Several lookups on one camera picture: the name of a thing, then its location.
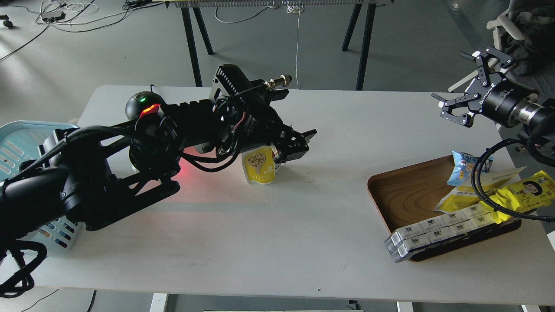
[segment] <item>brown tray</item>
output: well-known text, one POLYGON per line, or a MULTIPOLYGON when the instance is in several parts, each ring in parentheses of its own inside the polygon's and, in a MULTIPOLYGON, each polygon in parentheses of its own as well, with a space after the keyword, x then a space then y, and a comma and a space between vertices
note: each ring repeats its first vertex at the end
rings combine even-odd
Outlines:
MULTIPOLYGON (((446 183, 453 171, 453 166, 453 156, 445 156, 376 174, 368 179, 370 197, 376 204, 390 233, 405 225, 442 214, 433 209, 453 189, 446 183)), ((514 231, 520 225, 520 219, 513 219, 510 222, 487 227, 484 231, 453 243, 426 249, 414 255, 411 261, 421 261, 478 243, 514 231)))

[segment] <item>yellow snack bag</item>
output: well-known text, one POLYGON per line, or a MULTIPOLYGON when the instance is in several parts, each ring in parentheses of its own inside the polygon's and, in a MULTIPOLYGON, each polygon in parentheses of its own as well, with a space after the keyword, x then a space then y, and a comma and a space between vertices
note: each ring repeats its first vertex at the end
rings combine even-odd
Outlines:
MULTIPOLYGON (((490 198, 507 209, 525 213, 551 204, 551 200, 555 199, 555 182, 542 170, 522 181, 497 189, 495 195, 490 198)), ((493 211, 493 208, 486 203, 480 203, 486 209, 493 211)), ((502 212, 492 212, 492 216, 496 223, 510 218, 502 212)))
POLYGON ((507 199, 511 207, 515 210, 520 206, 555 198, 555 182, 543 170, 522 181, 509 184, 496 193, 507 199))
MULTIPOLYGON (((507 181, 517 175, 523 168, 507 169, 500 172, 489 172, 481 175, 482 188, 486 192, 493 191, 505 184, 507 181)), ((455 187, 436 205, 435 211, 450 213, 459 209, 466 208, 470 205, 477 204, 480 201, 474 190, 470 179, 465 179, 461 185, 455 187)))
POLYGON ((243 153, 243 170, 246 181, 270 184, 275 180, 274 151, 270 146, 243 153))

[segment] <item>plastic basket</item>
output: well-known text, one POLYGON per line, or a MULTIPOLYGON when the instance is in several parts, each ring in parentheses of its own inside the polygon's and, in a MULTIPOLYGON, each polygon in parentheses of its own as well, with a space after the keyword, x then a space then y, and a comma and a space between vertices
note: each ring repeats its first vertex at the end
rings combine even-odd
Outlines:
MULTIPOLYGON (((0 180, 13 177, 19 165, 40 157, 38 146, 55 129, 76 128, 68 123, 17 121, 0 127, 0 180)), ((41 227, 30 240, 46 246, 48 255, 64 255, 73 245, 80 224, 61 217, 41 227)))

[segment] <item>concrete floor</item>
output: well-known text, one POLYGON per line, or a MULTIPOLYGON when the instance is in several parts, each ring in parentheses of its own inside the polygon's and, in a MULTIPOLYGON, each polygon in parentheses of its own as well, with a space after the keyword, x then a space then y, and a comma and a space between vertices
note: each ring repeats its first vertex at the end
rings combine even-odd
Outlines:
MULTIPOLYGON (((98 0, 95 4, 100 10, 90 18, 119 12, 123 2, 98 0)), ((384 3, 387 5, 376 12, 364 90, 446 91, 474 69, 472 63, 458 56, 459 51, 472 52, 492 45, 491 32, 485 25, 508 6, 505 0, 384 3)), ((20 0, 12 4, 37 11, 40 1, 20 0)), ((219 16, 233 21, 259 9, 222 8, 219 16)), ((217 53, 205 53, 193 24, 205 86, 210 86, 220 63, 238 64, 251 79, 269 79, 282 73, 295 76, 297 15, 287 14, 285 8, 267 9, 247 22, 222 24, 214 19, 214 9, 201 11, 217 53)), ((342 52, 351 11, 352 6, 312 6, 301 14, 301 89, 354 89, 365 10, 350 50, 342 52)), ((0 28, 0 56, 44 28, 34 23, 36 15, 23 8, 0 7, 0 14, 8 14, 17 26, 12 30, 0 28)), ((88 33, 64 33, 50 28, 3 61, 0 68, 0 124, 20 119, 67 122, 79 117, 94 90, 105 84, 195 86, 181 12, 173 6, 137 11, 115 26, 88 33)), ((123 109, 124 105, 114 103, 114 109, 123 109)), ((431 99, 430 105, 436 105, 436 101, 431 99)), ((0 299, 0 310, 23 310, 54 290, 37 288, 18 299, 0 299)), ((85 311, 91 295, 91 290, 62 289, 31 311, 85 311)), ((145 293, 99 291, 93 311, 148 311, 151 298, 152 294, 145 293)), ((347 305, 343 300, 172 295, 167 311, 346 310, 347 305)), ((361 308, 396 311, 395 303, 361 302, 361 308)), ((414 310, 493 312, 521 308, 415 303, 414 310)))

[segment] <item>stack of boxes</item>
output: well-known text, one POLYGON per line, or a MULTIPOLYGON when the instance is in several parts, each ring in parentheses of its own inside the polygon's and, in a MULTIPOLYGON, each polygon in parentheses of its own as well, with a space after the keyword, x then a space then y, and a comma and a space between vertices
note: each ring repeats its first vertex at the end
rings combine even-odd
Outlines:
POLYGON ((494 223, 491 212, 476 204, 399 228, 385 240, 385 245, 394 262, 401 262, 425 249, 451 243, 494 223))

